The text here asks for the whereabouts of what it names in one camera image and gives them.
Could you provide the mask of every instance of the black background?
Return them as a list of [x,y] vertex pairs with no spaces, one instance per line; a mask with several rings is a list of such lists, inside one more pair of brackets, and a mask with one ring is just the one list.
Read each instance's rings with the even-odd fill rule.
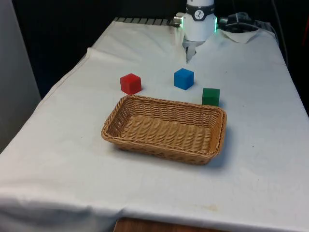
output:
[[[186,0],[13,0],[41,96],[86,53],[117,16],[172,18]],[[307,0],[276,0],[289,55],[289,71],[308,113]],[[215,14],[234,13],[231,0],[215,0]],[[270,22],[279,34],[270,0],[235,0],[237,12]]]

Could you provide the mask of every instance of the blue cube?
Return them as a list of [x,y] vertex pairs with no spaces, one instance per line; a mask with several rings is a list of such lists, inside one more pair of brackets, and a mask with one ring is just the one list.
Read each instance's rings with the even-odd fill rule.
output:
[[194,72],[180,69],[174,73],[174,86],[187,90],[194,84]]

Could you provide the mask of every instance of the robot logo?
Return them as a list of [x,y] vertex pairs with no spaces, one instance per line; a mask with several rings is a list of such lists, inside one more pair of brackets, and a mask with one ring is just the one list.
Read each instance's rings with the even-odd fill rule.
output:
[[204,12],[201,11],[201,10],[197,10],[197,11],[195,11],[194,16],[195,16],[196,19],[202,19],[204,17]]

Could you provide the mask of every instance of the green cube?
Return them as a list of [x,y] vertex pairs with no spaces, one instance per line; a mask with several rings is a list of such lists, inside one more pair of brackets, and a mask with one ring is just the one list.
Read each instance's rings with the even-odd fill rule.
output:
[[220,90],[216,88],[204,88],[202,105],[219,106]]

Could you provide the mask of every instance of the white wall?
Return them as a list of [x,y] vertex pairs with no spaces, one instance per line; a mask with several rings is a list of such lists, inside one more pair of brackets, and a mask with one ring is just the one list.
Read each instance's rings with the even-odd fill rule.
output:
[[11,0],[0,0],[0,152],[40,101]]

